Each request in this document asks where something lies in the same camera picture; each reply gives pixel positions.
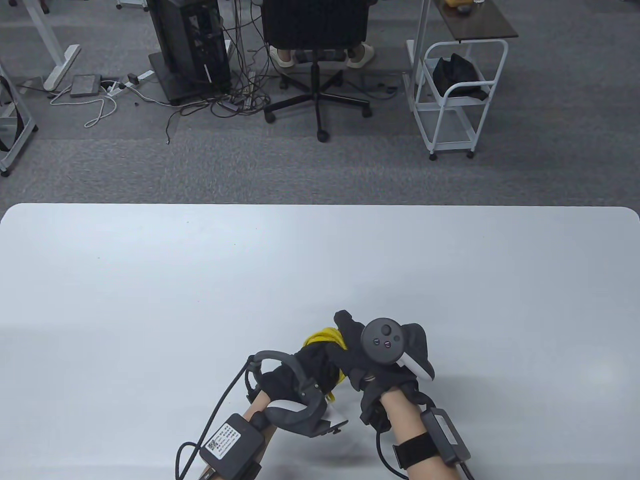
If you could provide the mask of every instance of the black bag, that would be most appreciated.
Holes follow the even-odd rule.
[[[477,82],[478,80],[480,78],[473,63],[457,53],[452,54],[449,61],[440,58],[433,70],[433,82],[441,97],[444,97],[451,85],[460,82]],[[488,96],[479,86],[462,86],[450,94],[450,97],[473,97],[478,100],[485,100]]]

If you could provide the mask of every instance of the person's feet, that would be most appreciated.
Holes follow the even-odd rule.
[[[368,45],[364,42],[355,47],[353,49],[353,52],[355,53],[355,57],[350,58],[347,62],[347,67],[349,68],[364,67],[376,54],[375,49],[371,45]]]
[[[291,50],[278,50],[275,47],[269,46],[269,55],[281,68],[293,67],[296,64],[293,58],[291,58]]]

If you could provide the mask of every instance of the white slipper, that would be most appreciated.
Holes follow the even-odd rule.
[[[293,57],[291,57],[291,60],[289,61],[284,61],[282,58],[280,58],[280,55],[278,55],[278,49],[270,45],[269,45],[269,55],[271,56],[271,59],[275,63],[277,63],[280,68],[289,68],[289,67],[293,67],[296,64],[296,62],[293,61]]]
[[[362,46],[364,47],[364,55],[362,56],[362,60],[353,61],[350,58],[349,61],[347,62],[347,67],[349,67],[349,68],[362,68],[366,64],[368,64],[368,62],[370,62],[370,60],[376,54],[375,49],[371,45],[367,45],[366,43],[362,42]]]

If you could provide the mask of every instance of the white tag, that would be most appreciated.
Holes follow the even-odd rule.
[[[434,415],[436,420],[438,421],[438,425],[442,428],[444,435],[447,437],[447,440],[451,445],[457,445],[456,437],[453,436],[453,432],[449,429],[449,425],[447,425],[447,421],[444,419],[442,415]]]
[[[218,460],[222,460],[239,439],[240,432],[228,423],[225,423],[219,428],[216,434],[211,437],[211,440],[207,444],[207,449],[211,451],[213,456]]]

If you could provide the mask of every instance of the hand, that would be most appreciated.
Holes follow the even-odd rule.
[[[339,368],[330,361],[326,345],[329,342],[316,342],[302,347],[294,356],[309,378],[314,378],[325,395],[331,392],[340,376]],[[287,365],[281,365],[274,371],[262,374],[260,387],[271,400],[291,400],[301,402],[296,393],[298,379]]]
[[[418,381],[413,372],[397,364],[381,365],[369,358],[360,343],[364,325],[356,322],[346,310],[337,312],[333,321],[338,326],[347,350],[337,344],[328,344],[326,350],[330,360],[349,377],[357,391],[364,391],[362,416],[365,424],[371,424],[377,431],[390,428],[380,397],[386,391],[398,387],[414,404],[433,404],[432,400],[418,390]]]

